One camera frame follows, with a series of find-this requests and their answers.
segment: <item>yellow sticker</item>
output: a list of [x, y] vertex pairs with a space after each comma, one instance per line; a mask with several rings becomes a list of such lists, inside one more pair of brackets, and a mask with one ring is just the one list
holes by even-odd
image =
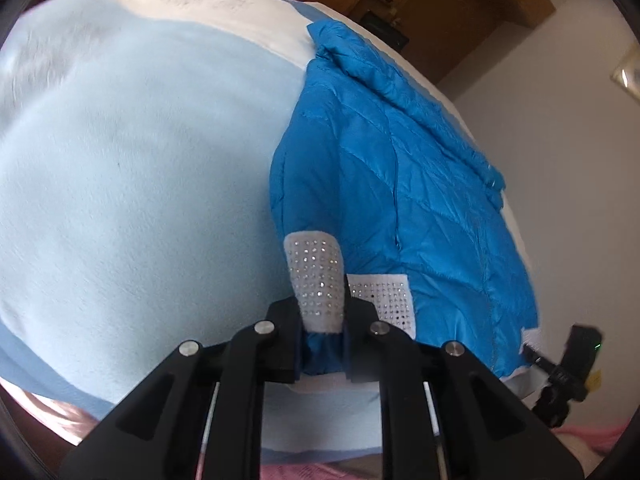
[[587, 380], [584, 381], [584, 386], [590, 394], [599, 389], [602, 386], [602, 370], [591, 372]]

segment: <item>quilted fabric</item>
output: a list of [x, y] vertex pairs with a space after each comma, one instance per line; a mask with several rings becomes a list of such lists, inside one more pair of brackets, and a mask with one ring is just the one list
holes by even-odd
[[538, 318], [500, 215], [502, 175], [351, 29], [322, 20], [308, 31], [316, 58], [271, 167], [279, 237], [328, 232], [345, 272], [407, 274], [418, 341], [462, 341], [510, 375]]

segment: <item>blue puffer jacket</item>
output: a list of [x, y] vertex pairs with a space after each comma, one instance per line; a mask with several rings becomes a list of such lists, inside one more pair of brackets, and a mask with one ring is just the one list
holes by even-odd
[[501, 174], [351, 29], [322, 20], [308, 30], [317, 55], [271, 168], [280, 238], [329, 232], [347, 273], [406, 274], [418, 341], [462, 341], [510, 375], [538, 318], [500, 214]]

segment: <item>silver bolt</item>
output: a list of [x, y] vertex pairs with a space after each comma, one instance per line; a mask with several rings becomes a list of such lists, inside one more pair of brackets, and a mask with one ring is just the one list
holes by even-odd
[[389, 333], [389, 325], [384, 321], [374, 321], [369, 330], [373, 335], [386, 335]]
[[178, 352], [180, 352], [185, 357], [197, 354], [198, 350], [200, 350], [200, 345], [195, 341], [185, 341], [178, 347]]
[[460, 357], [463, 353], [465, 353], [465, 346], [458, 341], [449, 341], [444, 346], [444, 351], [453, 357]]
[[271, 321], [258, 321], [254, 325], [254, 330], [260, 335], [266, 335], [276, 330], [276, 326]]

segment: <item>yellow label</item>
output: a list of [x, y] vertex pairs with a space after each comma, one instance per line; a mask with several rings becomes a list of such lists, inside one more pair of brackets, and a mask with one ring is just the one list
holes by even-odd
[[599, 389], [602, 386], [602, 370], [591, 372], [587, 380], [584, 381], [584, 386], [590, 394]]

